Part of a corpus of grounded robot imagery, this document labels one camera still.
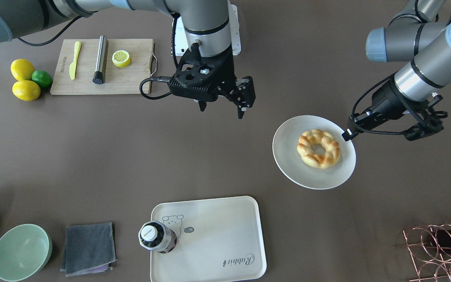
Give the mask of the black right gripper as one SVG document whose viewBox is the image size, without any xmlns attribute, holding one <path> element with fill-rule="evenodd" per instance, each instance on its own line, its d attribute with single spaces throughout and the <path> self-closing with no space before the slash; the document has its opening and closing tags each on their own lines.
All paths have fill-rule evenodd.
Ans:
<svg viewBox="0 0 451 282">
<path fill-rule="evenodd" d="M 238 119 L 243 118 L 256 99 L 253 78 L 236 79 L 231 45 L 218 55 L 204 57 L 198 43 L 192 43 L 168 87 L 173 95 L 197 100 L 200 111 L 205 111 L 207 102 L 214 102 L 221 95 L 236 106 Z"/>
</svg>

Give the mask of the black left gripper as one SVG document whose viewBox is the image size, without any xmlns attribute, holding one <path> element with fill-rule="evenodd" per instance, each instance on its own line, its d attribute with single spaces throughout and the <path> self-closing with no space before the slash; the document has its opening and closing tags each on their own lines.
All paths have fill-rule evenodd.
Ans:
<svg viewBox="0 0 451 282">
<path fill-rule="evenodd" d="M 347 123 L 347 130 L 342 137 L 350 141 L 363 132 L 383 135 L 402 135 L 409 141 L 431 136 L 443 130 L 442 119 L 447 118 L 446 111 L 436 111 L 434 105 L 443 98 L 436 95 L 432 101 L 413 101 L 402 95 L 393 79 L 383 79 L 382 85 L 371 96 L 371 106 L 361 114 L 356 112 L 359 102 L 371 92 L 368 90 L 358 99 L 352 109 L 352 123 Z M 411 114 L 417 123 L 401 132 L 377 131 L 376 127 L 389 120 L 398 120 L 406 114 Z"/>
</svg>

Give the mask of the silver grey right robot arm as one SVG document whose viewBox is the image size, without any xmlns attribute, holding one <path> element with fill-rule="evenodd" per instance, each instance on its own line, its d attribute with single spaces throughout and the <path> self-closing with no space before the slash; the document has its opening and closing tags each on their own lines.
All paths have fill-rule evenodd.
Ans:
<svg viewBox="0 0 451 282">
<path fill-rule="evenodd" d="M 254 104 L 253 79 L 237 79 L 233 66 L 233 40 L 227 0 L 0 0 L 0 43 L 20 39 L 65 21 L 88 18 L 97 11 L 118 7 L 131 11 L 159 11 L 173 18 L 172 32 L 180 18 L 189 44 L 171 77 L 157 76 L 140 82 L 142 96 L 147 82 L 166 83 L 167 95 L 197 101 L 201 111 L 219 96 L 231 101 L 238 118 Z"/>
</svg>

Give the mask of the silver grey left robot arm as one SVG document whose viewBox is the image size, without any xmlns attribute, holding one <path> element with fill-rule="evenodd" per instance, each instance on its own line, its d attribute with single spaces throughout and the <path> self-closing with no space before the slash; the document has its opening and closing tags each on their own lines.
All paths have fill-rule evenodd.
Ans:
<svg viewBox="0 0 451 282">
<path fill-rule="evenodd" d="M 434 109 L 451 82 L 451 15 L 438 20 L 443 0 L 409 0 L 387 27 L 372 30 L 366 55 L 375 62 L 402 62 L 399 71 L 372 86 L 371 105 L 352 108 L 345 141 L 367 132 L 413 141 L 443 130 L 447 112 Z"/>
</svg>

